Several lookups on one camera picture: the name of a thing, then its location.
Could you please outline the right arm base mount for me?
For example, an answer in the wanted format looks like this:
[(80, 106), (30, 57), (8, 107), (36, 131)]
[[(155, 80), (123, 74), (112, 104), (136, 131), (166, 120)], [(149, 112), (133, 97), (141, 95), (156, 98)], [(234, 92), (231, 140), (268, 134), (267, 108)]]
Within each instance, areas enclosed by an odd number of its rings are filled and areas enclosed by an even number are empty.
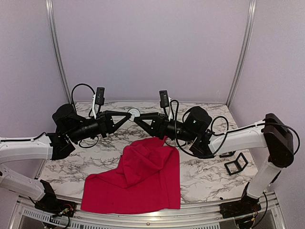
[(259, 198), (255, 199), (247, 195), (247, 188), (248, 186), (244, 188), (240, 200), (225, 202), (220, 205), (220, 214), (224, 219), (254, 213), (262, 209)]

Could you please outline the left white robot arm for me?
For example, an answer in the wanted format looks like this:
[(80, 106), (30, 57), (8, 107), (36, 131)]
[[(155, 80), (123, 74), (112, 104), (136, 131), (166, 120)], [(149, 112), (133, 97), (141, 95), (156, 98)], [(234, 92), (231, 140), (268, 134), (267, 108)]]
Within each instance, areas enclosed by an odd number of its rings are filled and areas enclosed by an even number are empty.
[(113, 134), (128, 119), (128, 112), (100, 111), (95, 106), (104, 104), (104, 88), (98, 87), (92, 96), (91, 118), (77, 114), (74, 103), (60, 106), (52, 115), (56, 124), (54, 133), (43, 132), (37, 137), (1, 138), (0, 140), (0, 186), (34, 200), (49, 212), (60, 209), (60, 201), (49, 182), (26, 177), (5, 166), (5, 163), (28, 159), (61, 160), (75, 150), (80, 141)]

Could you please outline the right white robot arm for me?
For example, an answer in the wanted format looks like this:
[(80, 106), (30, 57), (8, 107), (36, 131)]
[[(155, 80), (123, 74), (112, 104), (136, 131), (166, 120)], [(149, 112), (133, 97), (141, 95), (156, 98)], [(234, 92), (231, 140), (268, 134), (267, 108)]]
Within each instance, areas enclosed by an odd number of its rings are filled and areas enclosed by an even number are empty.
[(273, 113), (263, 120), (237, 129), (226, 129), (215, 133), (212, 119), (201, 107), (188, 109), (180, 122), (178, 109), (172, 109), (172, 116), (161, 113), (140, 113), (130, 109), (131, 119), (152, 137), (168, 137), (176, 141), (177, 147), (189, 156), (210, 159), (237, 150), (267, 148), (269, 155), (255, 177), (247, 184), (236, 210), (245, 214), (254, 207), (263, 191), (276, 180), (284, 168), (289, 167), (301, 146), (298, 133)]

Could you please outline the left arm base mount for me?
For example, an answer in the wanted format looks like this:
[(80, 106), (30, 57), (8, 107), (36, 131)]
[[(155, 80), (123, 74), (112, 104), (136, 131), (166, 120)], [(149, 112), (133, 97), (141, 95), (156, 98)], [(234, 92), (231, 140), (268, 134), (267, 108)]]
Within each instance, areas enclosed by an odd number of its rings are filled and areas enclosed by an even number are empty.
[(58, 199), (49, 182), (44, 180), (40, 180), (40, 182), (44, 188), (44, 195), (42, 199), (35, 201), (35, 208), (52, 213), (56, 216), (66, 214), (69, 217), (73, 217), (76, 203)]

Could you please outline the red t-shirt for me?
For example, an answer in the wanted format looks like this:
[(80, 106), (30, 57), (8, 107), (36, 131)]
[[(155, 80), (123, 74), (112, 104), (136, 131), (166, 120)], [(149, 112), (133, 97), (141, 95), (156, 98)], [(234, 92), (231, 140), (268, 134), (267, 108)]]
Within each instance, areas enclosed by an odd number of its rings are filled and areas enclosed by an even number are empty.
[(164, 143), (156, 137), (135, 141), (124, 148), (115, 169), (89, 175), (81, 209), (98, 214), (180, 209), (180, 155)]

